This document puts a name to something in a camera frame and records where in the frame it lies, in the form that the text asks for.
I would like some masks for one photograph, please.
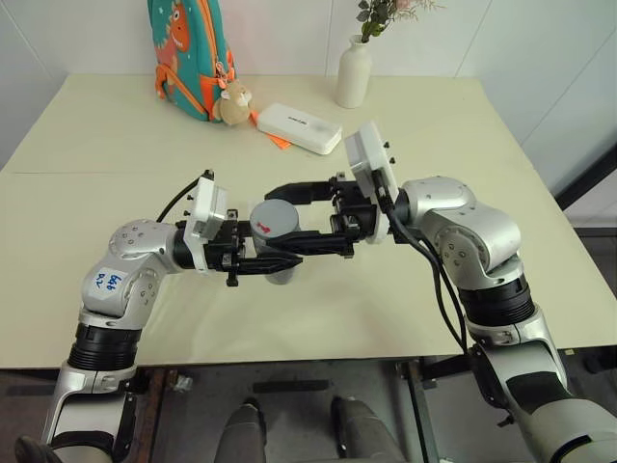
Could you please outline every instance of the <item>gray cup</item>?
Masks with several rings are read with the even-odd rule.
[[[300,229],[298,211],[292,203],[284,200],[266,200],[259,203],[251,212],[251,230],[257,255],[277,252],[266,245],[266,239],[276,238]],[[275,285],[286,285],[291,280],[295,268],[266,275],[266,280]]]

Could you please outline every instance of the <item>gray pants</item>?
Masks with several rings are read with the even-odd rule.
[[[337,413],[339,443],[345,449],[346,458],[354,458],[354,463],[405,461],[386,426],[364,402],[341,399],[333,408]],[[265,463],[265,429],[261,422],[259,411],[250,403],[233,412],[219,441],[214,463]]]

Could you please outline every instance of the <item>backpack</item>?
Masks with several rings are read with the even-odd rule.
[[[148,13],[159,97],[194,118],[217,122],[214,102],[235,78],[218,0],[148,0]]]

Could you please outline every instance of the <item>white tabletop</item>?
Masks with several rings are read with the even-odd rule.
[[[566,218],[475,80],[375,78],[362,108],[331,98],[333,81],[243,79],[257,108],[279,101],[343,125],[376,121],[399,183],[443,175],[514,217],[534,300],[558,347],[617,343],[617,303]],[[154,218],[204,169],[241,218],[291,181],[346,171],[329,156],[279,150],[250,125],[201,123],[159,101],[151,76],[71,75],[0,173],[0,368],[56,367],[73,341],[86,272],[111,233]],[[179,206],[170,220],[179,218]],[[327,204],[302,206],[304,230],[326,231]],[[393,357],[457,352],[431,273],[391,240],[353,259],[305,258],[293,281],[185,272],[168,277],[139,345],[141,364]]]

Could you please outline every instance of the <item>white sticker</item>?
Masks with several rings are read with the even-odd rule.
[[[127,273],[113,268],[101,267],[94,273],[88,295],[100,300],[112,297],[123,286],[126,275]]]

